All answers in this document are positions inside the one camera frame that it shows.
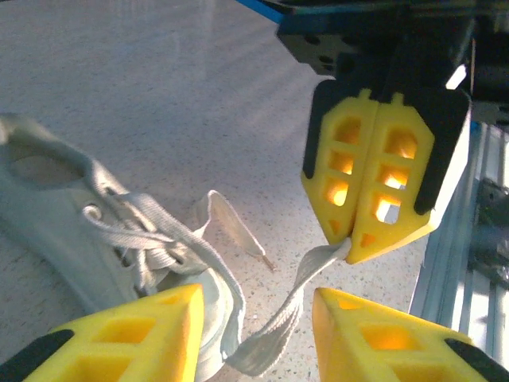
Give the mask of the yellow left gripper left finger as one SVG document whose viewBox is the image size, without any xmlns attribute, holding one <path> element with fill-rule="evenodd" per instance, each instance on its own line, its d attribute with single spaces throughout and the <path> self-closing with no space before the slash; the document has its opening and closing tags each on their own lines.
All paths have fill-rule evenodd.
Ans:
<svg viewBox="0 0 509 382">
<path fill-rule="evenodd" d="M 203 326 L 202 286 L 179 286 L 55 328 L 0 382 L 194 382 Z"/>
</svg>

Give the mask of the white canvas shoe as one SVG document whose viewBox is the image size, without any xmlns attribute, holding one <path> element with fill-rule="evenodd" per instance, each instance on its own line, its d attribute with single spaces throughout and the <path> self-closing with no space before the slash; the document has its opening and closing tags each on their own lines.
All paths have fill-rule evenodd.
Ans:
<svg viewBox="0 0 509 382">
<path fill-rule="evenodd" d="M 0 228 L 46 259 L 88 313 L 199 283 L 205 318 L 196 382 L 237 349 L 245 299 L 204 239 L 206 225 L 189 229 L 93 157 L 14 113 L 0 113 Z"/>
</svg>

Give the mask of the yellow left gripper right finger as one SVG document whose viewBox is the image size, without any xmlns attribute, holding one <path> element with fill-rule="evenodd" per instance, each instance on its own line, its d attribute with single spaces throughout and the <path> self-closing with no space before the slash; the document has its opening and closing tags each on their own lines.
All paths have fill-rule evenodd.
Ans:
<svg viewBox="0 0 509 382">
<path fill-rule="evenodd" d="M 442 325 L 317 288 L 313 336 L 320 382 L 509 382 L 509 371 Z"/>
</svg>

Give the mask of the white shoelace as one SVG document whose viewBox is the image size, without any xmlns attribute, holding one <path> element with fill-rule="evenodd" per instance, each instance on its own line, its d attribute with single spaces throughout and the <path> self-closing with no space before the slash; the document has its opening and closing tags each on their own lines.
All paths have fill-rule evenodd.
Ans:
<svg viewBox="0 0 509 382">
<path fill-rule="evenodd" d="M 267 261 L 266 252 L 242 222 L 230 202 L 215 190 L 196 203 L 195 230 L 170 215 L 143 193 L 110 195 L 117 221 L 109 224 L 93 204 L 82 209 L 84 219 L 105 244 L 119 251 L 134 272 L 134 289 L 145 294 L 186 284 L 204 292 L 204 328 L 195 382 L 205 382 L 224 365 L 256 377 L 273 367 L 286 350 L 303 311 L 305 285 L 351 247 L 349 240 L 308 251 L 285 301 L 269 321 L 242 339 L 246 299 L 239 282 L 219 252 L 204 238 L 213 220 L 248 255 Z"/>
</svg>

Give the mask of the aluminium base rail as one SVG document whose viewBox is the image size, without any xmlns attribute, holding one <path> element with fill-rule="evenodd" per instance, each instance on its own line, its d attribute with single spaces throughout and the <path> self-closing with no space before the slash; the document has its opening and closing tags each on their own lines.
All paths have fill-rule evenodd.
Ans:
<svg viewBox="0 0 509 382">
<path fill-rule="evenodd" d="M 509 121 L 472 127 L 468 163 L 429 236 L 410 313 L 467 335 L 509 370 Z"/>
</svg>

